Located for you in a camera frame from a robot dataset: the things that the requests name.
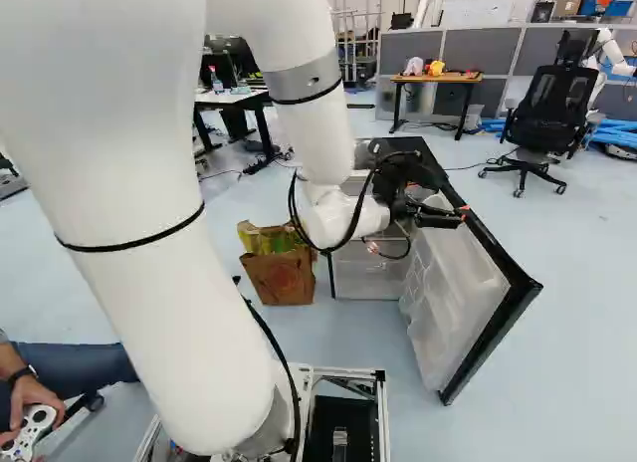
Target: gray partition wall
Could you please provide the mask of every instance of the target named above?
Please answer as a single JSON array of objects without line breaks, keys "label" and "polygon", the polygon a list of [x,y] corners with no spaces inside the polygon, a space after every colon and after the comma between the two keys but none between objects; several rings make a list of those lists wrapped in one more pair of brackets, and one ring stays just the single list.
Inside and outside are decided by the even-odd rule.
[{"label": "gray partition wall", "polygon": [[378,73],[398,74],[412,57],[439,59],[442,31],[383,34],[380,36]]},{"label": "gray partition wall", "polygon": [[[482,71],[484,80],[476,85],[472,104],[485,106],[483,117],[501,116],[505,111],[505,98],[521,99],[526,91],[512,82],[531,77],[539,66],[552,64],[564,30],[597,27],[595,24],[550,23],[489,28],[406,29],[384,33],[381,36],[378,65],[376,118],[392,118],[395,86],[389,79],[403,71],[407,60],[412,57],[441,58],[449,70]],[[617,35],[624,54],[628,52],[626,55],[631,55],[630,38],[635,36],[634,40],[637,41],[637,26],[614,24],[608,27]],[[625,81],[609,81],[596,106],[609,117],[637,120],[637,89],[633,89],[634,84],[637,82],[626,85]],[[462,89],[453,84],[433,84],[426,88],[427,91],[419,92],[417,103],[411,98],[406,100],[403,95],[403,116],[427,121],[457,121],[456,116],[462,109]]]},{"label": "gray partition wall", "polygon": [[505,76],[520,32],[520,28],[449,30],[442,60],[450,70],[480,70],[486,75]]}]

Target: black band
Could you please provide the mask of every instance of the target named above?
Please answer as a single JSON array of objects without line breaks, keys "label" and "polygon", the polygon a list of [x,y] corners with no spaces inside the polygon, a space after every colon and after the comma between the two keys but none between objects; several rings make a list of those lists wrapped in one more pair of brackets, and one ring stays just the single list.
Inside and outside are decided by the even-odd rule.
[{"label": "black band", "polygon": [[320,91],[318,94],[314,94],[313,96],[303,97],[302,99],[293,99],[291,101],[278,101],[277,99],[272,99],[272,102],[275,104],[279,104],[280,106],[293,106],[294,104],[304,104],[305,102],[315,101],[316,99],[320,99],[322,96],[326,96],[335,88],[340,85],[342,78],[338,78],[338,80],[331,86],[325,89],[324,91]]},{"label": "black band", "polygon": [[33,375],[36,376],[35,371],[31,368],[31,366],[27,365],[26,367],[21,368],[20,370],[15,371],[13,374],[7,378],[7,384],[11,390],[13,390],[13,386],[16,385],[16,382],[20,377],[24,377],[25,375]]},{"label": "black band", "polygon": [[136,248],[138,246],[154,243],[155,241],[161,240],[162,238],[170,236],[173,233],[176,233],[179,230],[184,229],[190,223],[195,221],[199,217],[199,215],[201,215],[201,213],[203,213],[204,206],[205,206],[205,203],[201,203],[201,206],[199,207],[199,209],[195,211],[192,214],[192,216],[189,216],[188,218],[183,220],[181,223],[178,223],[177,225],[171,228],[168,228],[167,230],[163,230],[162,232],[156,233],[151,236],[146,236],[145,238],[141,238],[139,240],[129,241],[127,243],[119,243],[116,245],[105,245],[105,246],[79,246],[79,245],[72,245],[70,243],[65,243],[58,237],[58,235],[56,235],[56,238],[58,239],[60,244],[64,246],[65,248],[68,248],[69,250],[72,250],[72,251],[77,251],[79,253],[111,253],[114,251],[129,250],[130,248]]}]

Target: gray floor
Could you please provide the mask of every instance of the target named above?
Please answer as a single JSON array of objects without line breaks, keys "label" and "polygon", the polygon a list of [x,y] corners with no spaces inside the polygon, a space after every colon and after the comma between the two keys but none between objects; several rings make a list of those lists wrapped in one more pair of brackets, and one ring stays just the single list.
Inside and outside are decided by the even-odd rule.
[{"label": "gray floor", "polygon": [[[353,99],[361,103],[369,95]],[[356,135],[387,135],[389,122],[375,121],[374,110],[349,113]],[[281,139],[272,113],[269,119]],[[456,142],[432,128],[408,125],[405,132],[424,135],[446,167],[469,165],[511,148],[492,135]],[[215,169],[240,169],[248,160],[230,146],[215,154],[213,164]],[[451,172],[459,193],[545,286],[452,407],[442,407],[423,388],[395,304],[332,301],[319,268],[312,306],[261,309],[290,360],[387,369],[394,461],[635,460],[636,166],[589,151],[551,172],[568,181],[565,195],[530,178],[521,200],[511,195],[513,174],[482,180],[477,169]],[[225,174],[202,184],[211,236],[229,273],[243,274],[235,224],[247,218],[257,225],[284,222],[290,176],[291,170],[275,164],[239,181],[236,174]],[[0,206],[0,251],[2,326],[13,338],[114,340],[29,191]],[[255,297],[247,280],[241,290]],[[127,387],[110,398],[126,403],[112,403],[108,416],[91,422],[91,435],[78,437],[59,460],[86,460],[87,453],[95,462],[130,460],[124,453],[143,433],[141,425],[150,413],[147,400],[138,388]],[[125,419],[122,430],[118,421]],[[129,428],[133,419],[139,421],[137,432]],[[117,455],[106,452],[115,438]]]}]

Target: game controller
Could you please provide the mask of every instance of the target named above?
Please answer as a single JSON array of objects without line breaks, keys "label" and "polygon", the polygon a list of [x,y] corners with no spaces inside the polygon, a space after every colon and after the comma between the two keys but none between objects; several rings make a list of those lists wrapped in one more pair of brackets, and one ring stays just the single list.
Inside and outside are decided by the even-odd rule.
[{"label": "game controller", "polygon": [[36,443],[49,433],[56,420],[56,409],[36,404],[25,408],[20,434],[0,447],[0,459],[30,462]]}]

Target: blue jeans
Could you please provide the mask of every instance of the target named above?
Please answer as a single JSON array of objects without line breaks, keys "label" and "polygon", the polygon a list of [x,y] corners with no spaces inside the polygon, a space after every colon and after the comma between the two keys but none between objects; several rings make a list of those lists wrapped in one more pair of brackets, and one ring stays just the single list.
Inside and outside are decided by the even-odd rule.
[{"label": "blue jeans", "polygon": [[[139,378],[121,344],[49,345],[13,343],[22,360],[62,400],[95,392],[117,382],[138,382]],[[0,381],[0,432],[9,428],[11,391]]]}]

